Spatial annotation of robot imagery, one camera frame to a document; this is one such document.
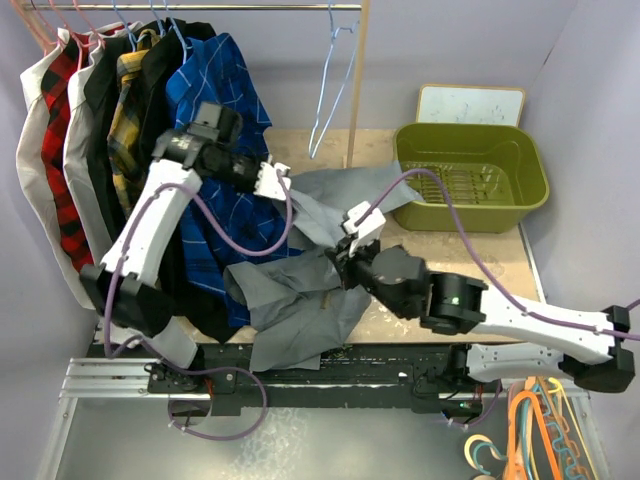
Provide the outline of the grey shirt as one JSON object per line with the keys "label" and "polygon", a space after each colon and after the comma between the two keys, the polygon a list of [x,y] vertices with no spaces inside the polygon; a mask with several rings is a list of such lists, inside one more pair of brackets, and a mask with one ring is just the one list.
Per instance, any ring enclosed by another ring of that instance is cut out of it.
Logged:
{"label": "grey shirt", "polygon": [[227,267],[224,285],[249,312],[256,335],[253,372],[316,370],[321,353],[343,345],[369,307],[361,287],[345,291],[324,251],[343,237],[344,213],[373,202],[402,173],[398,161],[383,167],[322,169],[292,179],[293,243],[302,254],[262,264]]}

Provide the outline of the light blue hanger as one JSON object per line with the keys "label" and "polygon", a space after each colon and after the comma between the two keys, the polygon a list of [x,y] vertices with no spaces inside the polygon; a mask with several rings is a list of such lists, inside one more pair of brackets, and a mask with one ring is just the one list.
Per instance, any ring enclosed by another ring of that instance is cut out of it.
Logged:
{"label": "light blue hanger", "polygon": [[[334,122],[334,117],[339,110],[345,92],[348,90],[348,82],[351,80],[356,54],[359,50],[355,37],[360,30],[360,19],[355,19],[351,24],[341,23],[336,20],[337,3],[328,1],[326,7],[329,22],[329,43],[322,65],[315,114],[307,144],[307,153],[310,159],[315,159],[318,156],[329,128]],[[340,66],[336,55],[340,48],[346,45],[348,39],[352,40],[349,60]]]}

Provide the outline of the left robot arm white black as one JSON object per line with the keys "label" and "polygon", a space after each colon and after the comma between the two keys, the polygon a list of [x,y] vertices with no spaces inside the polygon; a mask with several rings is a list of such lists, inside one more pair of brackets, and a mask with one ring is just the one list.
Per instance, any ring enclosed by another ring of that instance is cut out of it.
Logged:
{"label": "left robot arm white black", "polygon": [[139,200],[110,250],[81,269],[80,280],[103,318],[104,345],[113,325],[173,364],[171,381],[184,392],[202,387],[204,365],[198,347],[174,320],[175,303],[157,286],[165,251],[184,210],[206,177],[226,180],[245,191],[254,188],[259,164],[233,153],[241,115],[204,102],[194,120],[161,134],[152,150]]}

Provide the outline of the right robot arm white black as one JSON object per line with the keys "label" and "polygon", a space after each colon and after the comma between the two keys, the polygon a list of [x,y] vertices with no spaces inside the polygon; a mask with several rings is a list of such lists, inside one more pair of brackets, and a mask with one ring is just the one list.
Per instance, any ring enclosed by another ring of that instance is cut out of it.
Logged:
{"label": "right robot arm white black", "polygon": [[396,317],[418,320],[436,334],[498,335],[505,345],[469,344],[452,350],[446,383],[467,391],[476,383],[530,375],[569,378],[584,390],[622,393],[635,377],[635,361],[623,346],[629,312],[570,310],[502,292],[480,279],[428,269],[401,245],[379,241],[352,247],[349,239],[325,254],[341,285],[361,287]]}

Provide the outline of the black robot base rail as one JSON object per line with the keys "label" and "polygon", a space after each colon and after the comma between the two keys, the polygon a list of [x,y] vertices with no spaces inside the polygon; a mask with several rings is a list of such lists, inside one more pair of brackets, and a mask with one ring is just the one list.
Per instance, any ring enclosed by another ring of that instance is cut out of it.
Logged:
{"label": "black robot base rail", "polygon": [[462,344],[353,344],[321,355],[316,370],[269,370],[246,375],[249,344],[207,344],[203,374],[184,375],[141,350],[115,360],[76,359],[70,371],[91,382],[91,392],[165,397],[180,415],[192,406],[200,415],[237,416],[244,408],[408,409],[469,422],[484,410],[482,398],[495,381],[468,377]]}

